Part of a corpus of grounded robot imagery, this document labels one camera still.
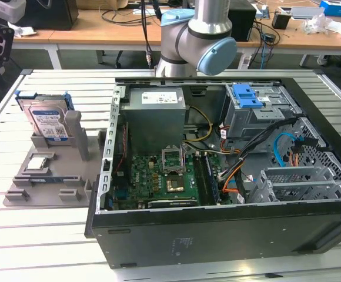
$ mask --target gray floor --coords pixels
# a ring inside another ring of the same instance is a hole
[[[115,58],[117,51],[106,51],[103,57],[104,64],[100,65],[96,61],[96,53],[94,51],[62,51],[62,63],[64,69],[114,69]],[[158,59],[159,54],[155,54],[155,59]],[[274,55],[269,61],[267,69],[300,69],[299,62],[302,56],[299,55]],[[12,84],[20,74],[21,69],[52,69],[51,61],[48,53],[42,50],[13,50],[11,58],[14,62],[8,62],[5,79]],[[127,51],[124,52],[120,63],[123,69],[145,69],[147,63],[144,52]],[[230,68],[237,68],[239,56],[236,58]],[[259,64],[254,63],[251,68],[259,68]],[[312,57],[306,66],[308,69],[322,69],[330,79],[341,88],[341,56],[331,58],[328,67],[321,67],[317,64],[316,58]],[[6,94],[0,92],[0,101]]]

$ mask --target desk leg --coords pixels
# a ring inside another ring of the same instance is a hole
[[[250,60],[252,59],[252,55],[253,55],[252,51],[243,51],[237,69],[248,69]]]
[[[310,58],[310,55],[303,55],[300,61],[300,66],[305,66]]]
[[[53,68],[62,69],[61,54],[59,53],[57,45],[54,44],[48,47],[48,53],[49,53],[49,57],[51,59]]]
[[[104,56],[104,51],[96,50],[96,56],[98,57],[98,63],[99,64],[104,63],[104,60],[102,59],[102,57]]]

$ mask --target black speaker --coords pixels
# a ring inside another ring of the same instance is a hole
[[[44,8],[43,6],[47,6],[49,1],[51,1],[50,8]],[[76,0],[27,0],[25,15],[15,25],[68,31],[72,28],[78,15]]]
[[[228,18],[232,22],[232,37],[247,42],[250,38],[256,9],[248,0],[230,0]]]
[[[289,19],[290,19],[290,15],[288,14],[275,13],[274,19],[272,20],[271,25],[273,28],[276,28],[276,29],[286,29]]]

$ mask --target metal rail table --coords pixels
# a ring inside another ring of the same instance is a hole
[[[231,77],[292,77],[341,133],[341,91],[310,70],[230,70]],[[31,146],[31,127],[13,98],[15,90],[67,90],[88,135],[108,126],[117,77],[152,76],[149,70],[35,70],[21,75],[0,104],[0,281],[341,281],[341,244],[325,254],[220,263],[111,270],[96,240],[84,238],[87,208],[5,207],[4,193]]]

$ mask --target motherboard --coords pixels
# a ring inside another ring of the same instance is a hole
[[[181,156],[132,156],[130,184],[128,187],[115,188],[113,209],[154,209],[207,204],[205,201],[208,196],[201,189],[213,185],[212,182],[215,182],[218,173],[222,171],[219,156]],[[215,185],[216,191],[211,196],[212,204],[219,201],[217,182]]]

